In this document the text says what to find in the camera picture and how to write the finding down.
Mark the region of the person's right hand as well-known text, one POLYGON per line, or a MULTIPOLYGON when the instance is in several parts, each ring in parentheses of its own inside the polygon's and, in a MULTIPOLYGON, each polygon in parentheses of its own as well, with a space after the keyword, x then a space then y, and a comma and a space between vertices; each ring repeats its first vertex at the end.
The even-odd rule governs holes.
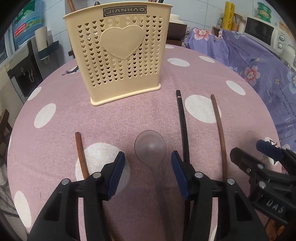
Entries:
POLYGON ((283 232, 284 229, 284 225, 279 225, 275 220, 272 219, 269 219, 265 225, 265 231, 269 241, 275 241, 275 239, 283 232))

